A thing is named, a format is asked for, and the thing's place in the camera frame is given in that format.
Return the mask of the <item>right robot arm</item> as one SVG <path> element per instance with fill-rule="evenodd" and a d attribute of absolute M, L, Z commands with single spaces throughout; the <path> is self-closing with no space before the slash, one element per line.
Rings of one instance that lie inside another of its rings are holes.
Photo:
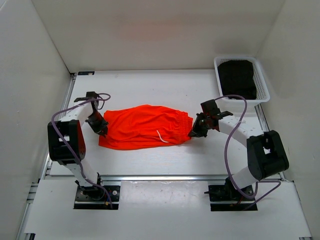
<path fill-rule="evenodd" d="M 209 130 L 227 135 L 224 146 L 224 164 L 228 174 L 224 193 L 227 198 L 236 200 L 242 195 L 252 199 L 257 193 L 246 193 L 245 188 L 257 185 L 260 181 L 289 168 L 289 161 L 279 133 L 275 130 L 262 131 L 244 121 L 248 108 L 247 102 L 244 103 L 240 117 L 236 117 L 229 111 L 221 111 L 214 99 L 201 103 L 201 108 L 202 112 L 196 115 L 188 135 L 191 138 L 205 138 Z M 247 166 L 235 174 L 231 173 L 228 161 L 231 139 L 246 148 L 247 156 Z"/>

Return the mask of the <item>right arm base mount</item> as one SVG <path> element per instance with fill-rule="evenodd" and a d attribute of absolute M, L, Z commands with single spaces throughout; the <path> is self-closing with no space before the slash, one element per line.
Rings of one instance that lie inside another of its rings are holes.
<path fill-rule="evenodd" d="M 211 212 L 242 212 L 257 211 L 257 203 L 254 198 L 244 197 L 235 189 L 229 177 L 224 184 L 211 184 L 204 192 L 209 196 Z"/>

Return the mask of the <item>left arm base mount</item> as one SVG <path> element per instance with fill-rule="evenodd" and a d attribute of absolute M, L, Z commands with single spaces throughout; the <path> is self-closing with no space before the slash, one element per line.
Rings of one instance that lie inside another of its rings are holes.
<path fill-rule="evenodd" d="M 75 210 L 118 210 L 121 196 L 120 185 L 80 186 L 78 180 L 73 208 Z"/>

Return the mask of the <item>orange shorts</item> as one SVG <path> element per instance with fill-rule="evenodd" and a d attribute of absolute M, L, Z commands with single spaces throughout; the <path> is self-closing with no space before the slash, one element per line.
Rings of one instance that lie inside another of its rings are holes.
<path fill-rule="evenodd" d="M 181 145 L 191 139 L 193 118 L 185 111 L 144 104 L 121 110 L 107 110 L 108 132 L 98 145 L 128 151 Z"/>

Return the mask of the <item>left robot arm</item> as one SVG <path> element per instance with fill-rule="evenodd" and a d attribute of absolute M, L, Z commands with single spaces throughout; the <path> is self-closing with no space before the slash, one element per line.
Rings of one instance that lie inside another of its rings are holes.
<path fill-rule="evenodd" d="M 99 104 L 111 98 L 108 93 L 88 91 L 86 96 L 74 100 L 73 106 L 58 111 L 47 125 L 50 159 L 69 169 L 77 179 L 79 188 L 87 191 L 93 200 L 105 194 L 99 173 L 95 172 L 86 157 L 86 144 L 82 126 L 88 124 L 92 131 L 106 137 L 108 122 L 101 115 Z"/>

